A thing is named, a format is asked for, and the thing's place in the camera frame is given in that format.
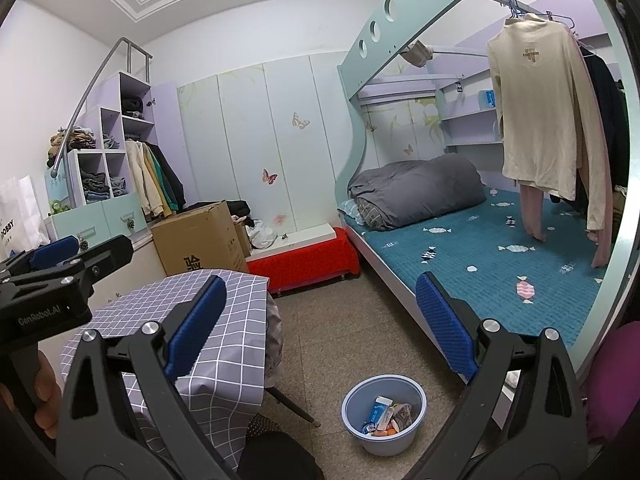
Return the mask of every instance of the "gray comforter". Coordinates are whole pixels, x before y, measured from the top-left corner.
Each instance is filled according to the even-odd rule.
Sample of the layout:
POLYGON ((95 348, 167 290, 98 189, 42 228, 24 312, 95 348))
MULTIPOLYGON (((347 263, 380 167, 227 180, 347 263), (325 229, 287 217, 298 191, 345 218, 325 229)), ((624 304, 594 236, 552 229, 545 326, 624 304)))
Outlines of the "gray comforter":
POLYGON ((476 167, 464 156, 446 153, 431 160, 404 160, 363 171, 349 187, 365 220, 377 217, 382 230, 428 220, 486 200, 476 167))

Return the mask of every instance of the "tiled floor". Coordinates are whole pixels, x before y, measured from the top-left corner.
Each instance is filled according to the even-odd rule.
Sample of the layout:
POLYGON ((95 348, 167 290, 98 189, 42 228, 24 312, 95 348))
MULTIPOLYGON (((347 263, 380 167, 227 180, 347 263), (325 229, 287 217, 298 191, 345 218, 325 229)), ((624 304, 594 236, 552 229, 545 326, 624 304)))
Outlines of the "tiled floor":
MULTIPOLYGON (((276 298, 283 318, 284 376, 278 387, 322 422, 313 428, 265 393, 262 413, 316 457, 326 480, 401 479, 440 430, 463 390, 444 357, 414 323, 375 271, 276 298), (360 381, 379 374, 411 377, 428 409, 412 446, 380 458, 345 431, 340 406, 360 381)), ((485 434, 498 434, 493 423, 485 434)))

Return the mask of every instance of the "trash can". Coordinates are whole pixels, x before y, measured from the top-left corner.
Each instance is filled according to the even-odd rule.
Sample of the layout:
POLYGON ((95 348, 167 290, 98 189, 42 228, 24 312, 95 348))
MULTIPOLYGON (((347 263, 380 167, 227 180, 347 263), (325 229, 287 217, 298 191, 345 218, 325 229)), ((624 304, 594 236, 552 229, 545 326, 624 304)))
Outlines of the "trash can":
POLYGON ((415 432, 427 413, 427 396, 420 384, 400 375, 378 375, 354 386, 342 402, 342 421, 364 449, 378 456, 402 453, 414 441, 415 432), (395 403, 412 406, 413 423, 391 436, 369 436, 360 432, 367 421, 376 397, 383 396, 395 403))

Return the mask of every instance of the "handrail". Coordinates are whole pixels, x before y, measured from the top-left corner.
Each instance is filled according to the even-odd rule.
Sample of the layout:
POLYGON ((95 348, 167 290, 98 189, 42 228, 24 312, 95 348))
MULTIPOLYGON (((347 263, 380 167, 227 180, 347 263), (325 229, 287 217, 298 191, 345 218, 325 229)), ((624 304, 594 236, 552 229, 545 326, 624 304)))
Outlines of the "handrail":
POLYGON ((102 73, 102 70, 104 70, 104 67, 107 66, 107 63, 109 62, 109 60, 111 59, 111 57, 113 57, 113 54, 115 54, 116 50, 118 49, 118 47, 120 46, 121 43, 126 43, 127 44, 127 72, 131 72, 131 49, 132 47, 135 48, 140 54, 143 54, 145 56, 145 80, 147 83, 149 83, 149 60, 153 59, 153 56, 151 54, 149 54, 146 50, 143 50, 141 47, 137 46, 135 43, 133 43, 133 41, 127 39, 127 38, 120 38, 115 45, 113 45, 113 48, 110 50, 110 52, 107 54, 107 57, 104 58, 104 61, 102 62, 102 64, 100 65, 100 68, 97 70, 97 72, 95 73, 94 77, 91 79, 91 82, 89 83, 89 86, 87 86, 86 90, 84 91, 84 94, 82 94, 82 98, 80 99, 80 102, 78 103, 78 106, 76 107, 76 111, 74 112, 74 114, 71 116, 71 120, 69 121, 69 125, 66 127, 66 131, 65 131, 65 136, 62 139, 62 142, 60 143, 60 148, 58 149, 58 152, 56 153, 56 158, 55 161, 53 162, 53 167, 51 168, 51 177, 52 178, 56 178, 58 176, 58 168, 60 167, 60 160, 63 158, 65 161, 65 179, 66 179, 66 190, 68 190, 69 192, 69 202, 70 202, 70 206, 71 208, 75 208, 77 206, 76 204, 76 197, 73 194, 73 190, 71 187, 71 174, 69 171, 69 164, 68 164, 68 153, 66 150, 66 142, 69 138, 69 135, 71 134, 71 131, 73 130, 75 124, 76 124, 76 120, 78 119, 78 116, 80 115, 80 111, 82 110, 82 107, 84 106, 84 103, 86 102, 87 98, 89 97, 89 93, 91 92, 91 90, 94 88, 95 82, 98 81, 98 77, 100 76, 100 74, 102 73))

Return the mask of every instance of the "teal bed sheet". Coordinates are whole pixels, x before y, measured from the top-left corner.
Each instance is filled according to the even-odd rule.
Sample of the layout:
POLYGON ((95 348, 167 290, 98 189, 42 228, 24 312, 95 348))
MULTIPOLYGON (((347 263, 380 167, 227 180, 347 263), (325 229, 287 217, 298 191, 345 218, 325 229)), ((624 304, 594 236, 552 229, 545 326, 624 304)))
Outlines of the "teal bed sheet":
POLYGON ((522 227, 519 193, 486 189, 486 195, 481 205, 394 231, 346 221, 414 293, 417 277, 430 270, 481 319, 531 335, 552 326, 570 348, 606 270, 591 269, 596 244, 585 235, 585 221, 567 204, 545 200, 542 243, 522 227))

